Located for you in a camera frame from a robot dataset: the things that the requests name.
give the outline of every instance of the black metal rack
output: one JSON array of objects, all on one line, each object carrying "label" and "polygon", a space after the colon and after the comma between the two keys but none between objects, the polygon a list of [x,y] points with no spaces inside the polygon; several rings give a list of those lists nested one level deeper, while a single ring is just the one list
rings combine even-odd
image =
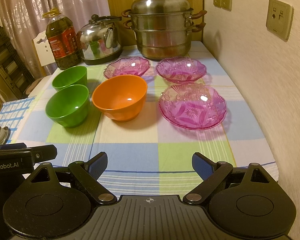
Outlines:
[{"label": "black metal rack", "polygon": [[18,99],[27,97],[26,89],[34,82],[34,77],[20,59],[2,26],[0,26],[0,76]]}]

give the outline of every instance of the scalloped rim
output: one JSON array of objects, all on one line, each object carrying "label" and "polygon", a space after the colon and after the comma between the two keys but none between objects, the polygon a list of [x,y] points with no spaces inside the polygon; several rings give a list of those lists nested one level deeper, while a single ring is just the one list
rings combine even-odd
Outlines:
[{"label": "scalloped rim", "polygon": [[[146,61],[148,62],[148,68],[147,68],[144,72],[140,73],[139,75],[134,75],[134,76],[139,76],[139,77],[141,77],[144,73],[146,73],[146,72],[150,69],[150,67],[151,67],[150,61],[149,61],[148,59],[144,58],[144,57],[140,57],[140,56],[134,56],[134,57],[142,58],[142,59],[144,59],[144,60],[146,60]],[[116,63],[116,62],[118,62],[118,61],[120,61],[120,60],[122,60],[122,59],[126,59],[126,58],[129,59],[129,58],[133,58],[133,57],[122,57],[122,58],[117,59],[117,60],[114,61],[114,62],[109,63],[109,64],[107,65],[107,67],[103,70],[103,76],[104,76],[106,79],[110,79],[110,78],[116,77],[116,76],[114,76],[114,75],[112,75],[111,77],[107,77],[107,76],[105,75],[106,70],[108,69],[108,67],[109,67],[111,64],[114,64],[114,63]]]},{"label": "scalloped rim", "polygon": [[197,61],[197,62],[199,62],[200,64],[202,64],[199,60],[193,59],[193,58],[190,58],[190,57],[181,57],[181,56],[177,56],[177,57],[169,57],[169,58],[164,58],[164,59],[162,59],[162,60],[159,61],[159,62],[157,63],[157,65],[155,66],[155,71],[157,72],[157,74],[158,74],[160,77],[162,77],[162,78],[168,80],[168,81],[171,82],[171,83],[182,84],[182,83],[184,83],[184,82],[195,82],[195,81],[197,81],[198,79],[200,79],[200,78],[202,78],[203,76],[205,76],[205,74],[207,73],[207,66],[206,66],[205,64],[202,64],[202,65],[205,67],[205,72],[204,72],[204,74],[203,74],[202,76],[199,76],[198,78],[195,78],[195,79],[192,79],[192,80],[174,80],[174,79],[167,78],[167,77],[163,76],[163,75],[158,71],[158,67],[159,67],[159,65],[160,65],[162,62],[164,62],[164,61],[166,61],[166,60],[168,60],[168,59],[172,59],[172,58],[189,58],[189,59],[191,59],[191,60],[193,60],[193,61]]},{"label": "scalloped rim", "polygon": [[160,100],[161,100],[163,94],[164,94],[169,88],[171,88],[172,86],[167,87],[167,88],[161,93],[161,96],[159,97],[159,100],[158,100],[158,108],[159,108],[159,111],[160,111],[161,115],[162,115],[167,121],[169,121],[170,123],[172,123],[173,125],[175,125],[175,126],[177,126],[177,127],[180,127],[180,128],[183,128],[183,129],[187,129],[187,130],[196,130],[196,131],[198,131],[198,130],[207,130],[207,129],[211,129],[211,128],[216,127],[217,125],[221,124],[221,123],[223,122],[223,120],[226,118],[226,114],[228,113],[228,105],[227,105],[226,100],[225,100],[225,99],[218,93],[218,91],[215,90],[213,87],[204,85],[205,87],[209,87],[209,88],[212,88],[213,90],[215,90],[215,91],[217,92],[217,94],[218,94],[221,98],[223,98],[223,101],[224,101],[224,103],[225,103],[225,105],[226,105],[226,109],[225,109],[225,112],[224,112],[222,118],[220,119],[220,121],[218,121],[217,123],[215,123],[214,125],[211,125],[211,126],[209,126],[209,127],[198,127],[198,128],[186,127],[186,126],[183,126],[183,125],[180,125],[180,124],[177,124],[177,123],[173,122],[172,120],[170,120],[170,119],[164,114],[164,112],[163,112],[163,110],[162,110],[162,108],[161,108],[161,106],[160,106]]}]

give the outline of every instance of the table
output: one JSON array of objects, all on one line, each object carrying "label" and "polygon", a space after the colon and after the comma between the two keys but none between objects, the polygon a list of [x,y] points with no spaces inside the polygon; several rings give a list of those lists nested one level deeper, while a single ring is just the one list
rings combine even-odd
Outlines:
[{"label": "table", "polygon": [[[125,47],[120,57],[141,56],[136,46]],[[64,128],[44,113],[49,98],[56,92],[49,82],[35,98],[10,102],[0,113],[0,125],[13,123],[11,142],[24,142],[28,147],[54,144],[58,156],[54,166],[67,166],[76,160],[87,161],[101,151],[108,155],[108,167],[99,182],[115,195],[173,195],[181,197],[202,182],[191,166],[194,152],[213,161],[227,161],[234,167],[247,167],[257,162],[278,180],[278,168],[269,145],[247,103],[229,76],[199,41],[193,41],[188,53],[207,67],[207,74],[197,82],[215,88],[225,98],[228,113],[224,121],[209,130],[192,131],[176,127],[165,120],[158,98],[172,83],[161,78],[151,61],[143,75],[148,84],[147,100],[139,116],[126,123],[113,122],[91,104],[87,120],[76,128]],[[106,64],[87,66],[90,95],[105,80]],[[9,120],[11,107],[21,106]]]}]

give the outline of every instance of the orange bowl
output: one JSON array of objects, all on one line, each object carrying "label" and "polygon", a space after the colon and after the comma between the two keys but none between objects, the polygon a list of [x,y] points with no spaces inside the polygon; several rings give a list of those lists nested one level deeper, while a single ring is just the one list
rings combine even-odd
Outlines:
[{"label": "orange bowl", "polygon": [[101,83],[92,94],[93,104],[118,122],[137,117],[146,101],[148,85],[143,78],[121,75]]}]

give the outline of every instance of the gray ribbed plate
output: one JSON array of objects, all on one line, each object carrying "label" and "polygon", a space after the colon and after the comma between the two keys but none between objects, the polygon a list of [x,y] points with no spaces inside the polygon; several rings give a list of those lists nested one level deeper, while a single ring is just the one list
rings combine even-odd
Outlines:
[{"label": "gray ribbed plate", "polygon": [[[236,240],[214,226],[201,207],[181,203],[178,196],[122,196],[98,207],[81,228],[60,240]],[[277,240],[288,240],[285,236]]]}]

